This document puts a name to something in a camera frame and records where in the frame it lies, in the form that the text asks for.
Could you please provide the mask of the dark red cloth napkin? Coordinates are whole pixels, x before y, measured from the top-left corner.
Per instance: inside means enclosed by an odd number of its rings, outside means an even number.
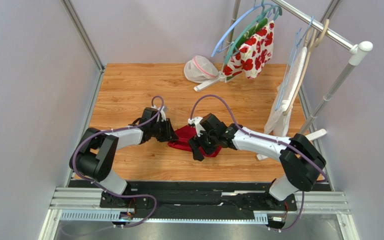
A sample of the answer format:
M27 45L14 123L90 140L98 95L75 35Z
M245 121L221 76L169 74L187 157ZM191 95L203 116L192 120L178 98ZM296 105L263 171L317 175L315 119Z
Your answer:
M196 129L192 126L185 125L181 128L178 128L175 131L175 134L178 136L178 140L168 142L167 145L171 148L174 148L174 149L192 152L192 149L188 143L188 140L193 138L194 135L196 135ZM210 157L210 158L215 158L219 154L221 149L222 149L222 147L218 146L214 152L212 152L211 154L207 154L207 153L205 153L205 151L202 147L199 147L199 151L202 153L202 155L204 157Z

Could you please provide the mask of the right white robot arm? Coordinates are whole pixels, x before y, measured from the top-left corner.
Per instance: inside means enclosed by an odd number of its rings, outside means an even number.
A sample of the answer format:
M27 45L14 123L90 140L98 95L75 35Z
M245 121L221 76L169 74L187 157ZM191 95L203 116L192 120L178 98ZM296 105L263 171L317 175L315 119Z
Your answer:
M284 174L268 189L268 193L278 201L297 191L311 191L326 166L324 157L303 134L278 137L235 123L227 126L212 113L190 118L188 124L195 129L195 135L188 144L196 161L203 161L205 154L210 155L221 147L253 152L281 163Z

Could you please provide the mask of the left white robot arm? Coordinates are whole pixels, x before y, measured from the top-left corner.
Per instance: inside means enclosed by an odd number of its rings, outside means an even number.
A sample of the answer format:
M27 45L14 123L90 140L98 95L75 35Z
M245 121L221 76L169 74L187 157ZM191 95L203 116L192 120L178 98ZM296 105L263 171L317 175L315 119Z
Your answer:
M88 128L78 144L78 153L69 160L69 167L91 179L92 183L97 183L103 190L122 195L128 183L112 170L116 151L144 144L151 138L162 143L177 141L179 138L170 119L166 117L167 110L165 105L147 107L141 117L119 131Z

